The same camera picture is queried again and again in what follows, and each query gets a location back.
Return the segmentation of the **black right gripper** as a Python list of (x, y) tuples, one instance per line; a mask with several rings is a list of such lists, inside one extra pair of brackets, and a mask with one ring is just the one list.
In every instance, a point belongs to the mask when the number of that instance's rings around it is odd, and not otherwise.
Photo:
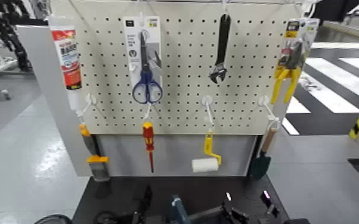
[[(275, 218), (278, 218), (280, 211), (271, 201), (271, 196), (268, 191), (262, 191), (260, 195), (261, 201), (266, 206), (266, 214), (271, 214)], [(233, 208), (231, 203), (231, 195), (229, 192), (225, 193), (222, 201), (222, 210), (225, 217), (232, 217), (236, 223), (242, 224), (258, 224), (258, 217), (254, 215), (246, 214), (238, 209)]]

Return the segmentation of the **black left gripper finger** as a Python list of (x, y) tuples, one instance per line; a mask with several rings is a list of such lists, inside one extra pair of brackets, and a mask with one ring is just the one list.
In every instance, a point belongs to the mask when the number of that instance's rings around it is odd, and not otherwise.
[(146, 190), (144, 192), (144, 196), (141, 200), (141, 212), (142, 213), (145, 213), (149, 209), (152, 198), (153, 198), (153, 191), (151, 189), (151, 186), (147, 185)]

